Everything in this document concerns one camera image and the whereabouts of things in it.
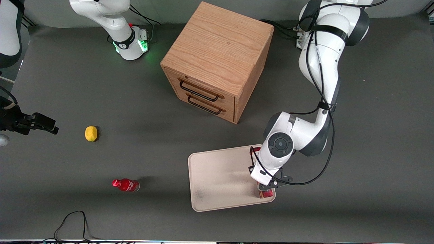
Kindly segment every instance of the plastic tray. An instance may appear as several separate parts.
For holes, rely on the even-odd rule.
[[[197,212],[272,202],[260,198],[250,177],[250,147],[193,153],[188,157],[191,206]]]

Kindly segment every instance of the black metal handle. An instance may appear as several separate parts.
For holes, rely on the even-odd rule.
[[[207,109],[207,108],[205,108],[205,107],[203,107],[203,106],[201,106],[201,105],[199,105],[199,104],[197,104],[197,103],[195,103],[195,102],[190,101],[190,98],[191,98],[191,96],[188,96],[187,101],[188,101],[190,104],[192,104],[192,105],[194,105],[194,106],[196,106],[196,107],[198,107],[198,108],[200,108],[200,109],[203,109],[203,110],[205,110],[205,111],[207,111],[207,112],[210,112],[210,113],[212,113],[212,114],[214,114],[214,115],[219,115],[219,114],[221,113],[221,109],[219,109],[218,112],[214,112],[214,111],[212,111],[212,110],[210,110],[210,109]]]
[[[217,99],[218,99],[218,95],[216,95],[215,98],[210,98],[210,97],[204,96],[204,95],[202,95],[202,94],[200,94],[200,93],[197,93],[197,92],[195,92],[195,91],[193,91],[193,90],[188,89],[187,87],[183,87],[183,86],[182,86],[183,83],[184,83],[184,81],[181,80],[181,82],[179,82],[179,86],[180,86],[183,90],[186,90],[186,91],[188,91],[188,92],[191,92],[192,94],[194,94],[194,95],[196,95],[196,96],[199,96],[199,97],[201,97],[201,98],[203,98],[203,99],[206,99],[206,100],[208,100],[208,101],[210,101],[210,102],[215,102],[215,101],[217,101]]]

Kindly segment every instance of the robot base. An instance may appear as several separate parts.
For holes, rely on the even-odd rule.
[[[135,39],[128,49],[121,49],[113,43],[116,52],[125,60],[138,59],[148,51],[148,32],[138,28],[137,26],[133,26],[132,30],[135,32]]]

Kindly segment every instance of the gray tabletop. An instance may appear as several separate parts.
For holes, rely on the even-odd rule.
[[[150,52],[125,61],[102,28],[33,30],[13,93],[24,112],[57,120],[58,135],[31,131],[0,148],[0,236],[51,237],[83,210],[105,239],[244,242],[434,242],[434,45],[426,14],[374,19],[345,49],[335,152],[325,174],[279,188],[274,202],[197,213],[191,153],[263,142],[276,112],[319,100],[298,67],[300,51],[273,37],[264,72],[238,125],[177,99],[159,63],[183,25],[155,28]],[[84,130],[100,127],[89,143]],[[314,177],[327,153],[295,154],[285,170]],[[111,186],[140,179],[137,193]],[[60,238],[80,238],[72,216]]]

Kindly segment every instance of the red bottle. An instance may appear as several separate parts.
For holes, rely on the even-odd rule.
[[[140,188],[140,183],[138,181],[133,181],[130,179],[113,180],[112,185],[119,188],[121,191],[138,191]]]

